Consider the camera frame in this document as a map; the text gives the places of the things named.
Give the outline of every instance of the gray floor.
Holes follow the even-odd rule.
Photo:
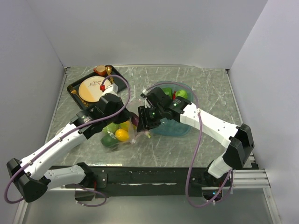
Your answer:
[[[230,89],[228,76],[223,69],[194,67],[117,67],[131,86],[131,108],[136,110],[142,90],[158,81],[178,81],[192,87],[199,97],[201,109],[230,123],[241,124],[238,110]],[[67,71],[57,111],[50,129],[49,139],[80,110],[70,97],[66,87],[77,79],[93,72],[93,67],[71,67]],[[121,93],[126,100],[128,93]],[[198,130],[184,137],[152,135],[141,136],[137,143],[124,144],[118,150],[108,150],[100,143],[100,134],[71,150],[55,165],[74,165],[85,162],[90,166],[135,166],[135,167],[188,167],[198,138]],[[206,167],[211,160],[224,152],[214,139],[203,135],[203,141],[194,166]]]
[[[202,209],[191,207],[185,196],[111,197],[102,207],[88,208],[75,204],[73,192],[48,191],[28,205],[23,222],[40,223],[271,224],[272,220],[262,189],[235,189],[225,201]]]

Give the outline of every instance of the blue bowl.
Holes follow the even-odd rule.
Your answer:
[[[179,90],[185,90],[188,94],[188,100],[190,100],[192,102],[193,95],[190,91],[190,87],[184,83],[181,83],[181,84],[186,87],[183,88],[181,86],[174,85],[174,84],[162,84],[157,87],[160,87],[160,88],[169,87],[172,89],[172,92],[179,91]],[[164,136],[179,137],[179,136],[183,136],[183,135],[187,134],[190,131],[190,129],[191,129],[191,127],[189,125],[181,124],[181,123],[176,122],[175,120],[168,120],[168,119],[164,118],[161,120],[160,126],[157,128],[151,129],[151,132],[155,133],[155,134],[164,135]]]

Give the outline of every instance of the marble table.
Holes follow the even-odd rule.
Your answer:
[[[199,98],[201,109],[230,123],[240,125],[241,120],[234,96],[224,69],[202,69],[189,66],[116,66],[129,81],[131,103],[140,99],[142,90],[158,81],[177,81],[190,86]],[[66,90],[77,79],[93,72],[93,67],[70,67],[63,86],[48,140],[64,127],[80,110]],[[123,101],[128,92],[121,92]],[[149,139],[141,136],[135,144],[123,144],[117,150],[104,148],[100,135],[72,149],[65,157],[56,161],[56,166],[72,166],[85,162],[90,166],[132,166],[132,167],[188,167],[198,139],[199,131],[192,128],[183,137],[166,137],[152,134]],[[211,160],[224,152],[216,140],[203,134],[202,143],[195,160],[195,167],[206,167]]]

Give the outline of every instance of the white plate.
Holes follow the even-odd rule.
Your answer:
[[[84,80],[79,86],[79,95],[80,97],[87,102],[98,102],[100,97],[103,94],[103,91],[100,90],[100,85],[102,84],[104,77],[93,76]],[[106,80],[105,88],[111,85],[109,80]]]

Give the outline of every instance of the metal frame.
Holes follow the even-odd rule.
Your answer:
[[[143,66],[152,66],[152,67],[155,67],[155,66],[161,66],[161,67],[194,67],[194,66],[188,66],[188,65],[116,65],[115,67],[131,67],[131,66],[134,66],[134,67],[143,67]],[[52,116],[52,120],[51,120],[49,129],[48,129],[48,133],[47,133],[47,136],[46,136],[45,143],[47,142],[47,139],[48,139],[48,136],[49,136],[49,133],[50,133],[50,129],[51,129],[51,126],[52,126],[52,123],[53,123],[53,119],[54,119],[55,114],[56,114],[59,99],[60,99],[60,96],[61,96],[62,91],[63,91],[65,80],[67,78],[67,71],[68,71],[68,68],[65,68],[65,74],[64,74],[64,77],[63,77],[63,81],[62,81],[62,84],[61,84],[61,88],[60,88],[60,91],[59,91],[57,103],[56,103],[55,110],[54,110],[54,113],[53,113],[53,116]],[[234,97],[234,101],[235,101],[237,110],[238,110],[238,113],[239,113],[240,121],[242,122],[242,117],[241,117],[241,114],[240,114],[240,110],[239,110],[237,101],[235,99],[235,95],[234,95],[233,88],[231,86],[231,82],[230,82],[227,71],[226,71],[226,74],[227,74],[227,77],[228,77],[228,82],[229,82],[230,89],[231,89],[233,97]],[[251,162],[255,162],[255,158],[254,158],[253,154],[250,155],[249,159],[250,159]],[[280,216],[278,214],[278,210],[277,210],[277,207],[276,207],[276,204],[275,204],[275,200],[274,200],[274,197],[273,197],[272,191],[271,191],[271,186],[270,186],[270,183],[268,181],[265,170],[249,169],[249,170],[237,170],[237,171],[235,171],[234,172],[234,185],[233,185],[233,188],[234,189],[263,188],[265,198],[266,198],[266,202],[268,204],[268,208],[269,208],[273,223],[274,224],[281,224],[282,223],[281,219],[280,219]],[[79,191],[81,189],[67,189],[65,187],[60,187],[60,188],[54,188],[54,189],[51,189],[51,190],[52,191]],[[13,224],[22,224],[23,223],[27,207],[28,207],[27,202],[21,201],[19,203],[19,206],[18,206],[16,215],[15,215],[15,218],[14,218]]]

